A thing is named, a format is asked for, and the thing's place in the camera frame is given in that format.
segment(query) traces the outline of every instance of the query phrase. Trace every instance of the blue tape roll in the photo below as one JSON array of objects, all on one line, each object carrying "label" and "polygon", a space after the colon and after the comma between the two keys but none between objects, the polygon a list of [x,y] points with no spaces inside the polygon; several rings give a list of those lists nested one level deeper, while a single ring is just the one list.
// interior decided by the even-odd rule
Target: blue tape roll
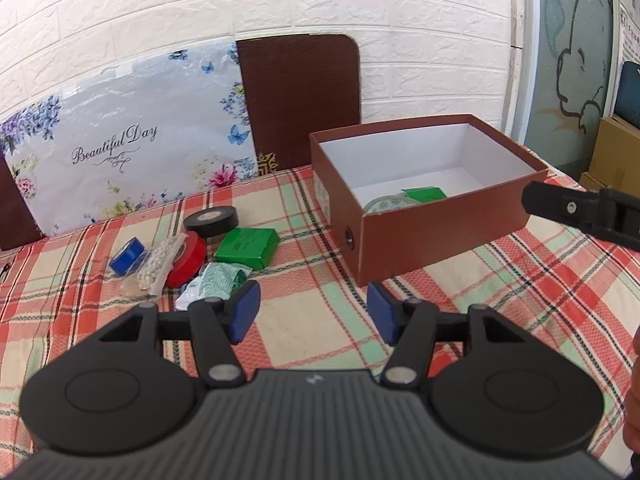
[{"label": "blue tape roll", "polygon": [[144,245],[134,237],[111,259],[109,266],[117,276],[124,276],[136,264],[143,252],[145,252]]}]

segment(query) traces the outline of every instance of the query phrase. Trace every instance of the plaid tablecloth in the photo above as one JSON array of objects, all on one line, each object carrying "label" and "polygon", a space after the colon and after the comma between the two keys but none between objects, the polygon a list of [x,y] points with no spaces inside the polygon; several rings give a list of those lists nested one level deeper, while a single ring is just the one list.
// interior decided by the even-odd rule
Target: plaid tablecloth
[{"label": "plaid tablecloth", "polygon": [[[549,180],[577,186],[567,176]],[[317,204],[310,167],[193,196],[41,240],[0,256],[10,272],[0,285],[0,474],[33,452],[18,413],[24,381],[96,328],[136,303],[124,298],[107,262],[127,240],[146,246],[175,235],[188,214],[233,205],[241,225],[276,229],[271,266],[254,274],[262,306],[237,353],[258,367],[359,368],[380,371],[390,349],[365,311],[365,291],[350,278]],[[214,251],[209,248],[209,255]],[[630,381],[632,334],[640,324],[638,256],[553,222],[527,227],[474,251],[386,282],[398,296],[420,296],[466,312],[487,303],[590,373],[605,395],[592,453],[623,472],[622,400]],[[172,307],[176,292],[159,301]],[[167,343],[165,357],[194,373],[191,349]],[[460,356],[439,347],[430,373]]]}]

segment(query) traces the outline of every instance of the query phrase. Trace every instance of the green box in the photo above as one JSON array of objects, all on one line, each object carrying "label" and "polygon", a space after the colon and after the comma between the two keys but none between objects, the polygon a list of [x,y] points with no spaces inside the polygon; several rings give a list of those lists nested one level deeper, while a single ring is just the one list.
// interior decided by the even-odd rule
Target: green box
[{"label": "green box", "polygon": [[418,202],[422,202],[423,204],[426,202],[433,202],[434,200],[442,200],[446,198],[447,195],[439,187],[414,187],[411,189],[403,189],[404,195],[417,200]]},{"label": "green box", "polygon": [[261,270],[269,266],[279,243],[280,237],[274,229],[237,227],[220,242],[216,260]]}]

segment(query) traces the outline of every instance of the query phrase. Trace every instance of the screw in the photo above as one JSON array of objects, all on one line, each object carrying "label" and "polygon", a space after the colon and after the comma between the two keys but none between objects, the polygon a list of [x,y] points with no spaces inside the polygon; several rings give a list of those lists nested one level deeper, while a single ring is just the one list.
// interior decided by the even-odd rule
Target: screw
[{"label": "screw", "polygon": [[235,365],[215,365],[209,368],[209,377],[214,381],[233,381],[241,374]]},{"label": "screw", "polygon": [[385,372],[386,380],[394,384],[409,384],[415,381],[418,374],[406,366],[394,366]]}]

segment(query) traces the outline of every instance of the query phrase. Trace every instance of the brown wooden panel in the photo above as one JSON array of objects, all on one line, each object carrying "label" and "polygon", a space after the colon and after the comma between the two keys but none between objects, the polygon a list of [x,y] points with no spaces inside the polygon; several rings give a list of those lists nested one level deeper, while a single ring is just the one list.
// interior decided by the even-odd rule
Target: brown wooden panel
[{"label": "brown wooden panel", "polygon": [[360,58],[348,36],[242,40],[238,56],[261,174],[311,163],[308,134],[360,124]]},{"label": "brown wooden panel", "polygon": [[0,155],[0,249],[13,249],[41,238],[6,160]]}]

